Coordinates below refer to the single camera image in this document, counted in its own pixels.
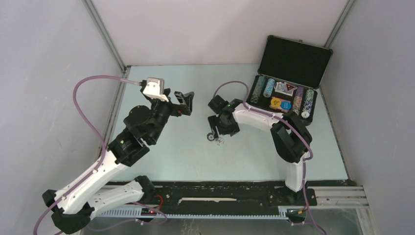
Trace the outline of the yellow round button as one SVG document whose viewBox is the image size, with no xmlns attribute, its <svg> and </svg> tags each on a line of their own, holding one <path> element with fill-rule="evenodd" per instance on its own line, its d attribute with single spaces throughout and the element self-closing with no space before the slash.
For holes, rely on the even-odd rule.
<svg viewBox="0 0 415 235">
<path fill-rule="evenodd" d="M 273 97 L 270 101 L 270 107 L 272 109 L 278 109 L 281 106 L 282 101 L 277 98 L 277 97 Z"/>
</svg>

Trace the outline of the red playing card deck box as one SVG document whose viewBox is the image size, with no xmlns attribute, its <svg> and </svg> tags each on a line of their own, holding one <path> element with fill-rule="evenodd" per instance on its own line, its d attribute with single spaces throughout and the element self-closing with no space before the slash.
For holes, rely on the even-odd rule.
<svg viewBox="0 0 415 235">
<path fill-rule="evenodd" d="M 282 98 L 279 98 L 282 102 L 283 101 L 289 101 L 289 100 L 285 100 L 285 99 L 282 99 Z M 286 113 L 286 112 L 288 112 L 288 111 L 286 111 L 286 110 L 283 110 L 283 109 L 281 109 L 281 107 L 279 107 L 278 109 L 275 109 L 275 110 L 279 110 L 279 111 L 281 111 L 281 112 L 283 112 L 283 113 Z"/>
</svg>

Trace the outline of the blue round button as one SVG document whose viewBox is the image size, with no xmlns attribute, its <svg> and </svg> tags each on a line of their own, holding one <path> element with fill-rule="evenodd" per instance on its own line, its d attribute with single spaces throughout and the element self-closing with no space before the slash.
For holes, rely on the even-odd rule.
<svg viewBox="0 0 415 235">
<path fill-rule="evenodd" d="M 283 101 L 280 105 L 281 109 L 289 111 L 292 108 L 290 101 Z"/>
</svg>

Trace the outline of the clear round dealer button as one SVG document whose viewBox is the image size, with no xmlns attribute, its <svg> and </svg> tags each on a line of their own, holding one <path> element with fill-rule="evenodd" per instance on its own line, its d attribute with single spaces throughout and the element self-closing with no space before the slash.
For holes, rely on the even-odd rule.
<svg viewBox="0 0 415 235">
<path fill-rule="evenodd" d="M 283 82 L 276 82 L 274 89 L 276 93 L 287 94 L 286 84 Z"/>
</svg>

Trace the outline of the red black triangle marker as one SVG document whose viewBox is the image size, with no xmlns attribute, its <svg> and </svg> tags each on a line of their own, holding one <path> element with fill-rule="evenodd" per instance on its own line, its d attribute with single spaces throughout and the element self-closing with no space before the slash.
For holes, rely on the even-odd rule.
<svg viewBox="0 0 415 235">
<path fill-rule="evenodd" d="M 289 83 L 285 83 L 285 92 L 289 96 L 293 96 L 294 91 L 297 89 L 297 86 L 291 85 Z"/>
</svg>

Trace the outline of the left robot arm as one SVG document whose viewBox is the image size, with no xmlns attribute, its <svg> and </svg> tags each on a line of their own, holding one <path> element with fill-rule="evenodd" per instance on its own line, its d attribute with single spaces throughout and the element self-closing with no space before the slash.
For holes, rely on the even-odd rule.
<svg viewBox="0 0 415 235">
<path fill-rule="evenodd" d="M 170 117 L 191 115 L 194 92 L 175 92 L 179 104 L 171 102 L 169 93 L 170 89 L 160 95 L 143 93 L 151 107 L 132 108 L 123 121 L 126 127 L 93 165 L 67 187 L 43 193 L 43 200 L 52 211 L 51 219 L 61 232 L 75 233 L 97 215 L 120 205 L 149 204 L 154 200 L 155 187 L 145 175 L 106 192 L 98 190 L 150 151 L 149 146 L 157 143 Z"/>
</svg>

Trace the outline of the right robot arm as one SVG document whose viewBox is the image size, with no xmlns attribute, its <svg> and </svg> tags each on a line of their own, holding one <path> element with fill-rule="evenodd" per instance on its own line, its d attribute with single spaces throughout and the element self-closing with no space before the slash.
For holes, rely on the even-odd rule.
<svg viewBox="0 0 415 235">
<path fill-rule="evenodd" d="M 240 99 L 225 101 L 216 95 L 208 103 L 214 115 L 208 117 L 211 132 L 207 139 L 222 143 L 221 136 L 233 136 L 245 124 L 270 133 L 277 154 L 287 162 L 285 200 L 292 205 L 304 199 L 306 183 L 304 163 L 312 157 L 311 134 L 293 111 L 272 113 L 255 108 Z"/>
</svg>

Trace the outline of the black poker set case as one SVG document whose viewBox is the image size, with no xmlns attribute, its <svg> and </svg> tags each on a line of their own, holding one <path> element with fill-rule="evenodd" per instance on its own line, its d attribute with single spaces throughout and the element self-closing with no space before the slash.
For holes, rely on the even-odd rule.
<svg viewBox="0 0 415 235">
<path fill-rule="evenodd" d="M 324 73 L 333 53 L 334 51 L 329 48 L 313 46 L 300 41 L 293 41 L 269 35 L 267 37 L 262 59 L 257 70 L 257 75 L 254 78 L 254 82 L 247 98 L 247 103 L 250 104 L 249 98 L 254 89 L 257 76 L 264 76 L 266 78 L 266 82 L 269 78 L 273 78 L 276 82 L 289 83 L 297 87 L 304 87 L 300 113 L 298 116 L 306 126 L 310 125 L 313 121 L 313 115 L 315 112 L 318 95 L 317 90 L 320 87 Z M 301 117 L 301 112 L 303 110 L 305 95 L 308 89 L 314 90 L 315 93 L 311 116 L 304 119 Z M 260 104 L 250 105 L 265 111 L 282 113 L 279 110 L 270 108 L 271 98 L 275 96 L 289 100 L 293 103 L 295 93 L 296 90 L 294 91 L 293 96 L 289 96 L 287 94 L 276 93 L 274 89 L 270 97 L 263 96 L 264 99 Z"/>
</svg>

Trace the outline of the dark blue fifty chip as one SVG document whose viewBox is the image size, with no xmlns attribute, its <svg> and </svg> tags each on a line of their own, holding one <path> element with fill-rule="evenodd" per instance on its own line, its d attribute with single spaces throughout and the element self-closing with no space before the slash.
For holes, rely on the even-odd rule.
<svg viewBox="0 0 415 235">
<path fill-rule="evenodd" d="M 213 133 L 208 133 L 208 134 L 207 134 L 207 139 L 208 139 L 209 141 L 215 141 L 215 136 L 214 136 L 214 134 L 213 134 Z"/>
</svg>

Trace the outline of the light blue chip stack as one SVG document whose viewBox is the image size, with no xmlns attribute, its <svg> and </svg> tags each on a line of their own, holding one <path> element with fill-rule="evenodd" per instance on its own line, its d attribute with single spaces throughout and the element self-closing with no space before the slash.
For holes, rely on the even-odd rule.
<svg viewBox="0 0 415 235">
<path fill-rule="evenodd" d="M 266 82 L 265 89 L 263 91 L 264 97 L 270 97 L 274 90 L 275 80 L 273 78 L 269 78 Z"/>
</svg>

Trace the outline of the purple chip stack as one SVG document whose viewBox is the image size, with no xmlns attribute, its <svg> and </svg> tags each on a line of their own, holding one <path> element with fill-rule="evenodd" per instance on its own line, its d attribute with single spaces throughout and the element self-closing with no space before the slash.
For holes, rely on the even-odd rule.
<svg viewBox="0 0 415 235">
<path fill-rule="evenodd" d="M 297 115 L 300 113 L 303 93 L 304 87 L 298 86 L 292 103 L 292 111 L 295 112 Z"/>
</svg>

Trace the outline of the green chip stack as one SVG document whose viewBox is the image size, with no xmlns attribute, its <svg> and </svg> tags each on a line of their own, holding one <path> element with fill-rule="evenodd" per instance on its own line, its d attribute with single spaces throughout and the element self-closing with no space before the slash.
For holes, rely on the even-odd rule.
<svg viewBox="0 0 415 235">
<path fill-rule="evenodd" d="M 313 100 L 314 100 L 314 90 L 308 89 L 305 95 L 305 101 L 303 104 L 303 110 L 301 112 L 301 117 L 307 119 L 311 116 L 311 111 L 313 107 Z"/>
</svg>

